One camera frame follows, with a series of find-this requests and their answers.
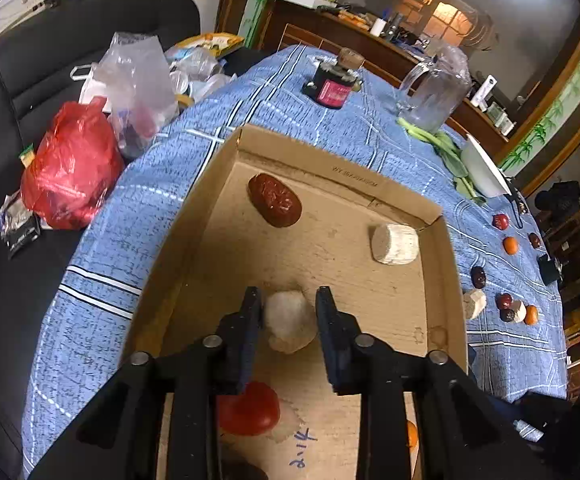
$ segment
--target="screw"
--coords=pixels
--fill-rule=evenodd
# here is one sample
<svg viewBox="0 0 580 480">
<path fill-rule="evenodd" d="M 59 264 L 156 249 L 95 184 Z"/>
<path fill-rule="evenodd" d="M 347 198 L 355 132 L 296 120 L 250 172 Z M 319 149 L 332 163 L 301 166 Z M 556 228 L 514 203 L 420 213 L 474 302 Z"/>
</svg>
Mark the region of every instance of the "screw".
<svg viewBox="0 0 580 480">
<path fill-rule="evenodd" d="M 205 339 L 203 339 L 203 346 L 206 348 L 217 348 L 217 346 L 221 346 L 223 344 L 223 339 L 216 334 L 209 335 Z"/>
<path fill-rule="evenodd" d="M 435 365 L 444 365 L 448 362 L 448 354 L 443 350 L 433 350 L 427 356 Z"/>
<path fill-rule="evenodd" d="M 370 334 L 359 334 L 355 337 L 355 343 L 361 348 L 368 348 L 374 344 L 374 337 Z"/>
<path fill-rule="evenodd" d="M 134 366 L 143 366 L 149 360 L 150 354 L 148 354 L 147 352 L 134 352 L 134 354 L 130 356 L 130 362 Z"/>
</svg>

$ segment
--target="cardboard box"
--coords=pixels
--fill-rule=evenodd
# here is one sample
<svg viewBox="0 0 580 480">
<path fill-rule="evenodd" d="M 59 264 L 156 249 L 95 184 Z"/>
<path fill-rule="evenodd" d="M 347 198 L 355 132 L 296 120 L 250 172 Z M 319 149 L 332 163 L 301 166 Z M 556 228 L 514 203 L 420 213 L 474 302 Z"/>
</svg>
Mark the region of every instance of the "cardboard box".
<svg viewBox="0 0 580 480">
<path fill-rule="evenodd" d="M 295 225 L 274 228 L 251 205 L 247 183 L 262 172 L 300 198 Z M 414 262 L 385 266 L 372 258 L 371 232 L 384 222 L 419 231 Z M 247 285 L 263 294 L 300 288 L 312 303 L 317 287 L 329 285 L 339 310 L 355 315 L 364 332 L 419 356 L 445 349 L 467 369 L 462 294 L 441 208 L 338 156 L 250 124 L 225 142 L 183 204 L 124 354 L 170 354 L 213 333 L 240 307 Z M 332 393 L 318 338 L 285 355 L 261 333 L 254 378 L 279 395 L 279 425 L 269 435 L 222 439 L 275 480 L 354 478 L 360 397 Z M 410 401 L 407 412 L 414 420 Z M 308 428 L 318 440 L 295 439 Z M 302 468 L 291 465 L 301 450 Z"/>
</svg>

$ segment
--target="glass pitcher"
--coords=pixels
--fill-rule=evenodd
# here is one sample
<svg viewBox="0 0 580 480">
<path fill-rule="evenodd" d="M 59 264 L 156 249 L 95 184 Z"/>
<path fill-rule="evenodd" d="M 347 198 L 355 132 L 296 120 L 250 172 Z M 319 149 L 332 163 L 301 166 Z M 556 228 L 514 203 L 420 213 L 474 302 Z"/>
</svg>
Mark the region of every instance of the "glass pitcher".
<svg viewBox="0 0 580 480">
<path fill-rule="evenodd" d="M 409 96 L 410 87 L 419 77 L 425 79 Z M 401 82 L 397 108 L 408 123 L 434 133 L 467 95 L 472 80 L 468 58 L 460 49 L 444 43 L 435 57 L 416 65 Z"/>
</svg>

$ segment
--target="red tomato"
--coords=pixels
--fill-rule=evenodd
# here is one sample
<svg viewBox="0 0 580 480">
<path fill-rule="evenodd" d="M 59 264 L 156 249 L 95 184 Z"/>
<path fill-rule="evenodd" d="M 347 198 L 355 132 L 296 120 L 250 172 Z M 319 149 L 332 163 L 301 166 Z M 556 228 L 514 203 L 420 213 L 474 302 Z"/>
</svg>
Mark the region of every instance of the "red tomato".
<svg viewBox="0 0 580 480">
<path fill-rule="evenodd" d="M 216 409 L 220 427 L 234 435 L 260 435 L 275 427 L 281 417 L 276 392 L 256 381 L 238 396 L 217 396 Z"/>
</svg>

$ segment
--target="white bowl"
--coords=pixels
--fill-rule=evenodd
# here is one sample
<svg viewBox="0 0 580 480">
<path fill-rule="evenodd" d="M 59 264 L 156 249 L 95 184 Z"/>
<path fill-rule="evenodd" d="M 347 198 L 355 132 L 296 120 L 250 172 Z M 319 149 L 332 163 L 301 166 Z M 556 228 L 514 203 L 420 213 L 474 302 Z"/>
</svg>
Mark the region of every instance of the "white bowl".
<svg viewBox="0 0 580 480">
<path fill-rule="evenodd" d="M 511 194 L 508 183 L 497 165 L 481 148 L 479 141 L 470 134 L 468 134 L 468 142 L 461 152 L 461 160 L 468 169 L 474 186 L 486 197 L 494 198 L 503 194 Z"/>
</svg>

